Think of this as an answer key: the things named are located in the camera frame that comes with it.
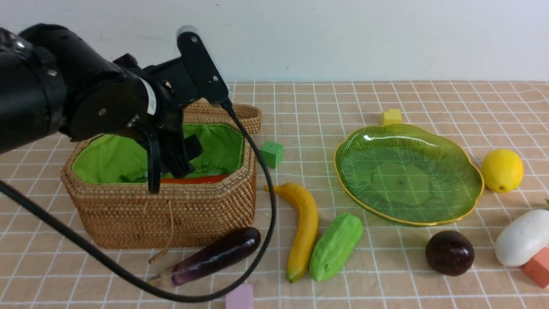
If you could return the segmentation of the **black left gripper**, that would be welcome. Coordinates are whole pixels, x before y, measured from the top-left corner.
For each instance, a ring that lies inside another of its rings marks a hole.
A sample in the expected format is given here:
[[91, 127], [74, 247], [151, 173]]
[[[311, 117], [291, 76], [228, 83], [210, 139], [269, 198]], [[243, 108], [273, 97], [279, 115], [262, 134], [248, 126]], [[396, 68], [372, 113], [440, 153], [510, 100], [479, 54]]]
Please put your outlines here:
[[161, 172], [182, 179], [194, 172], [190, 161], [202, 154], [198, 136], [184, 137], [182, 128], [184, 108], [200, 98], [199, 92], [181, 57], [141, 68], [133, 55], [125, 54], [113, 63], [145, 80], [154, 92], [156, 111], [149, 123], [155, 129], [146, 125], [146, 138], [148, 190], [157, 195]]

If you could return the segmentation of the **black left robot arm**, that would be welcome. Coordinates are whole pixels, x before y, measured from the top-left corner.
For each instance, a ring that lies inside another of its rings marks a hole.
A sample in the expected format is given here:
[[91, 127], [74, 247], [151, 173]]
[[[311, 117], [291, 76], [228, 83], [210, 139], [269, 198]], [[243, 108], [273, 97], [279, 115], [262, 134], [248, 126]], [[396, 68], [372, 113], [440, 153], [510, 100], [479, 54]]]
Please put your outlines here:
[[184, 136], [184, 108], [198, 92], [182, 58], [141, 68], [130, 54], [109, 61], [76, 33], [36, 24], [1, 29], [1, 153], [62, 133], [129, 139], [145, 151], [148, 189], [161, 176], [184, 178], [202, 152]]

